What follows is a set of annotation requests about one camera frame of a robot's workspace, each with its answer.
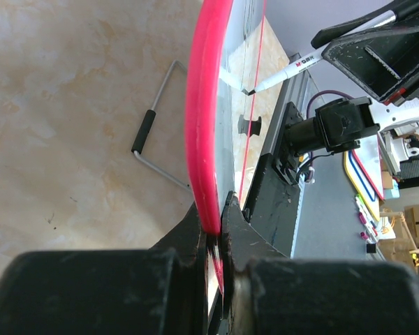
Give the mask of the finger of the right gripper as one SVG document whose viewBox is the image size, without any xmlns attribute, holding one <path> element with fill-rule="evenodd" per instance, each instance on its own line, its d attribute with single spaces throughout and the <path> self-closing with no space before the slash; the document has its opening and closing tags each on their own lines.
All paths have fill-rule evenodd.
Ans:
<svg viewBox="0 0 419 335">
<path fill-rule="evenodd" d="M 332 41 L 322 56 L 384 105 L 419 99 L 419 24 L 399 22 L 347 35 Z"/>
<path fill-rule="evenodd" d="M 354 34 L 356 31 L 359 31 L 361 26 L 364 26 L 364 30 L 366 30 L 372 27 L 371 23 L 385 25 L 383 21 L 391 17 L 395 17 L 392 22 L 397 22 L 417 12 L 419 12 L 419 1 L 391 1 L 389 4 L 362 17 L 321 29 L 311 40 L 311 46 L 314 49 L 318 49 L 347 33 Z"/>
</svg>

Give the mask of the whiteboard with pink frame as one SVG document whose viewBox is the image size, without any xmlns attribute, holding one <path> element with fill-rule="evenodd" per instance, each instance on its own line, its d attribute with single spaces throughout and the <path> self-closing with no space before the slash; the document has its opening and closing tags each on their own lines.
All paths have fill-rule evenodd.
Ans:
<svg viewBox="0 0 419 335">
<path fill-rule="evenodd" d="M 265 1 L 204 1 L 189 57 L 184 137 L 186 165 L 200 224 L 221 295 L 226 293 L 222 211 L 240 195 L 250 139 L 239 134 L 253 119 L 265 25 Z"/>
</svg>

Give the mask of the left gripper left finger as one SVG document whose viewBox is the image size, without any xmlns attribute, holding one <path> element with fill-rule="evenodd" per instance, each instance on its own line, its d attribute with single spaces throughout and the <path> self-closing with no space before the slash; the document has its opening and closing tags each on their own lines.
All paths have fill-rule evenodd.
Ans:
<svg viewBox="0 0 419 335">
<path fill-rule="evenodd" d="M 206 334 L 198 213 L 148 249 L 32 251 L 0 278 L 0 334 Z"/>
</svg>

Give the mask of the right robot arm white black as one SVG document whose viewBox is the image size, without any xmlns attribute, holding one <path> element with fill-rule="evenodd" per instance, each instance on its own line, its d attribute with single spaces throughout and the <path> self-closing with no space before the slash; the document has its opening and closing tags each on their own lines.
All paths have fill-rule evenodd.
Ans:
<svg viewBox="0 0 419 335">
<path fill-rule="evenodd" d="M 392 1 L 357 19 L 320 30 L 312 39 L 321 58 L 363 89 L 362 98 L 340 98 L 292 119 L 287 104 L 277 154 L 283 159 L 326 149 L 331 154 L 357 149 L 360 139 L 380 130 L 373 101 L 397 107 L 419 99 L 419 1 Z"/>
</svg>

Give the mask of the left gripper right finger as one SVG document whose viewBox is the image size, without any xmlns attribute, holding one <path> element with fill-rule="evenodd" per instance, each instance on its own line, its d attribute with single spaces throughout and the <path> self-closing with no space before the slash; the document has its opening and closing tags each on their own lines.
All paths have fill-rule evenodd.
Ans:
<svg viewBox="0 0 419 335">
<path fill-rule="evenodd" d="M 419 334 L 419 280 L 407 266 L 287 258 L 245 221 L 233 193 L 221 253 L 229 334 Z"/>
</svg>

